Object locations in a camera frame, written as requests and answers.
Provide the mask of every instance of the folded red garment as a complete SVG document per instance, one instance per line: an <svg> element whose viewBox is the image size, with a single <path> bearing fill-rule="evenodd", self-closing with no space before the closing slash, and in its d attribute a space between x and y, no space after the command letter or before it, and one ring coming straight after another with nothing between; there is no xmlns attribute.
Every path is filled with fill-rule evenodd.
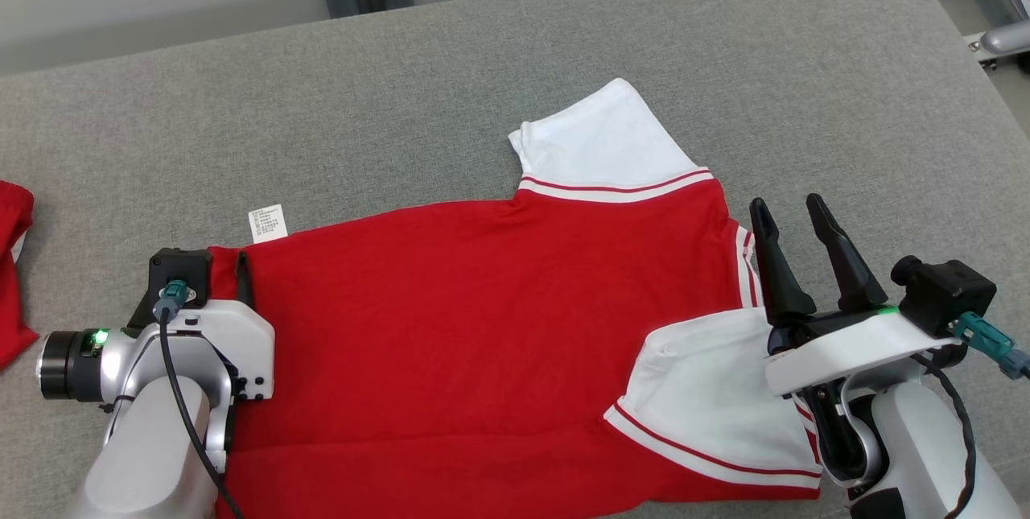
<svg viewBox="0 0 1030 519"><path fill-rule="evenodd" d="M28 189L0 181L0 371L38 338L22 321L12 251L32 226L32 203Z"/></svg>

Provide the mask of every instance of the black cable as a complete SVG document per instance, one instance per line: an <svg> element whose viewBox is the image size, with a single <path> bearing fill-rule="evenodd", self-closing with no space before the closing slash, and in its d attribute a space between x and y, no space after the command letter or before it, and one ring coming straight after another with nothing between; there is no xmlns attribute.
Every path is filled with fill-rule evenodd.
<svg viewBox="0 0 1030 519"><path fill-rule="evenodd" d="M940 386L945 388L946 393L951 397L952 404L955 406L955 413L959 417L959 422L962 423L962 442L966 449L965 485L959 491L959 500L955 504L955 509L951 510L948 515L945 515L945 519L955 519L969 505L969 499L972 498L973 485L976 482L976 442L972 437L972 423L969 422L969 413L965 410L965 403L962 402L959 391L955 389L952 381L948 380L946 373L937 368L937 365L920 356L920 354L916 354L912 358L922 365L926 369L926 372L940 381Z"/></svg>
<svg viewBox="0 0 1030 519"><path fill-rule="evenodd" d="M186 435L190 436L190 442L193 443L194 450L197 451L197 456L200 457L200 461L204 464L204 470L207 471L207 475L214 482L215 488L218 489L218 494L229 506L229 510L233 512L233 517L236 519L243 519L243 512L233 500L233 497L229 494L229 489L226 488L226 484L221 482L221 477L218 476L218 471L211 463L211 459L207 456L207 450L204 445L200 442L200 437L197 436L197 430L194 428L193 420L190 417L190 411L186 410L186 402L182 399L182 389L179 387L179 379L175 376L175 367L172 366L172 351L168 347L168 309L163 307L161 310L161 318L158 318L158 325L160 327L160 338L161 338L161 354L165 357L165 372L168 373L168 382L172 385L172 395L175 396L175 406L179 408L179 416L182 417L182 424L186 427Z"/></svg>

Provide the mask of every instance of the cable connector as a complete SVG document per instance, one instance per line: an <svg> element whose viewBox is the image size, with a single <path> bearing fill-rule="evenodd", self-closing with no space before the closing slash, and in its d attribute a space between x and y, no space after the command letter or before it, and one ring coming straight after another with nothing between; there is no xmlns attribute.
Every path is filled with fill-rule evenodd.
<svg viewBox="0 0 1030 519"><path fill-rule="evenodd" d="M982 351L998 364L1001 372L1010 379L1030 372L1030 356L1026 351L1016 350L1016 343L1001 331L991 325L985 318L967 311L954 323L955 336L973 350Z"/></svg>
<svg viewBox="0 0 1030 519"><path fill-rule="evenodd" d="M188 296L190 287L183 280L169 281L168 285L165 285L165 289L161 290L158 304L153 305L153 317L161 320L163 311L168 310L168 316L165 317L166 323L174 320L179 310L185 306Z"/></svg>

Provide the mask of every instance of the white care label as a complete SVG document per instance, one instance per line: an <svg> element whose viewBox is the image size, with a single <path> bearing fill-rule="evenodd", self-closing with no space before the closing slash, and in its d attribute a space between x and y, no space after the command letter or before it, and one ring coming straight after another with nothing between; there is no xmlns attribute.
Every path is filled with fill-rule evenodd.
<svg viewBox="0 0 1030 519"><path fill-rule="evenodd" d="M288 236L286 234L286 217L283 217L280 204L269 208L259 208L259 210L247 214L247 217L250 218L250 235L253 236L255 244Z"/></svg>

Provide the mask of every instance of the gray table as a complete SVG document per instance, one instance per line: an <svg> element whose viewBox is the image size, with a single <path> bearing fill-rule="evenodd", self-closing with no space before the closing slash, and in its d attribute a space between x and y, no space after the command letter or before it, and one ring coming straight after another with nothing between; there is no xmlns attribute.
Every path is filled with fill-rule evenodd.
<svg viewBox="0 0 1030 519"><path fill-rule="evenodd" d="M1030 142L934 0L468 0L0 79L0 177L37 200L19 262L29 324L125 323L151 252L243 245L247 211L269 204L296 232L505 199L519 175L505 135L614 76L737 218L769 201L820 304L836 293L813 189L884 281L908 252L964 260L1000 284L989 317L1030 344ZM0 374L4 518L56 516L107 419L43 402L37 350ZM977 356L954 377L983 452L1030 500L1030 387ZM626 517L843 516L842 498Z"/></svg>

